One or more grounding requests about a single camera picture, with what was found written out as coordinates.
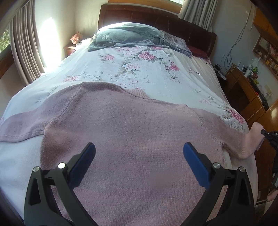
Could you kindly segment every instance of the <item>bookshelf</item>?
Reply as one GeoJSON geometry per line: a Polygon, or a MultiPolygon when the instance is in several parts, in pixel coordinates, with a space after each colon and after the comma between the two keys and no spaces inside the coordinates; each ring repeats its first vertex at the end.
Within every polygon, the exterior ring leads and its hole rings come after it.
{"type": "Polygon", "coordinates": [[[263,63],[278,80],[278,48],[260,36],[253,52],[262,58],[263,63]]]}

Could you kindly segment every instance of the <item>blue gripper pad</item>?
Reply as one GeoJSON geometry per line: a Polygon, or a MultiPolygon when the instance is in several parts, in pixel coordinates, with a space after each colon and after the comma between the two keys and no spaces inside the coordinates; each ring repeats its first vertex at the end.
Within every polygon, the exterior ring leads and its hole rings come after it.
{"type": "Polygon", "coordinates": [[[95,145],[89,143],[80,154],[72,157],[72,160],[70,161],[76,161],[76,163],[74,164],[73,168],[69,173],[70,188],[73,189],[80,185],[95,155],[96,155],[95,145]]]}
{"type": "Polygon", "coordinates": [[[190,142],[183,146],[183,155],[200,186],[208,189],[210,186],[210,174],[199,158],[199,153],[190,142]]]}

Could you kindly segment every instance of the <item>red cloth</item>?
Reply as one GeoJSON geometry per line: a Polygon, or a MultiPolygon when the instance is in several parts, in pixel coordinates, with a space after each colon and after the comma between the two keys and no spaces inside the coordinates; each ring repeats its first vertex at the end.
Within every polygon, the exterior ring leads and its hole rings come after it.
{"type": "Polygon", "coordinates": [[[208,59],[208,55],[205,51],[197,49],[193,46],[188,46],[188,48],[190,49],[190,51],[192,52],[192,55],[195,57],[200,57],[203,59],[208,59]]]}

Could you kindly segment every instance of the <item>sweater sleeve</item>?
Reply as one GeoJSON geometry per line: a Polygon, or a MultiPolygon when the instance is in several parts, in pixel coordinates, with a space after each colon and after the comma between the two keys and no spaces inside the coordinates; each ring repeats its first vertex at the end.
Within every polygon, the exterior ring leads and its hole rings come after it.
{"type": "Polygon", "coordinates": [[[0,142],[20,142],[43,135],[47,124],[67,109],[81,85],[62,89],[48,97],[38,108],[7,118],[0,126],[0,142]]]}
{"type": "Polygon", "coordinates": [[[263,126],[254,122],[249,133],[243,134],[226,125],[217,115],[196,108],[191,108],[202,125],[219,140],[227,151],[238,159],[245,159],[259,149],[264,136],[261,134],[263,126]]]}

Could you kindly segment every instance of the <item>metal screw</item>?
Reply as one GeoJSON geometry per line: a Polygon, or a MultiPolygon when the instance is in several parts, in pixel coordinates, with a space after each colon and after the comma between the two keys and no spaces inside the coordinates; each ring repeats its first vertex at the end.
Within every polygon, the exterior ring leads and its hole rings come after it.
{"type": "Polygon", "coordinates": [[[34,167],[34,168],[33,168],[33,171],[34,171],[34,172],[38,172],[38,171],[39,171],[39,167],[38,167],[38,166],[34,167]]]}
{"type": "Polygon", "coordinates": [[[214,163],[213,167],[216,168],[216,169],[219,169],[221,167],[221,165],[219,163],[214,163]]]}
{"type": "Polygon", "coordinates": [[[244,172],[245,172],[245,168],[241,166],[241,167],[239,168],[239,171],[244,173],[244,172]]]}
{"type": "Polygon", "coordinates": [[[65,163],[59,163],[58,168],[59,168],[59,169],[62,169],[62,168],[65,168],[65,166],[66,166],[65,163]]]}

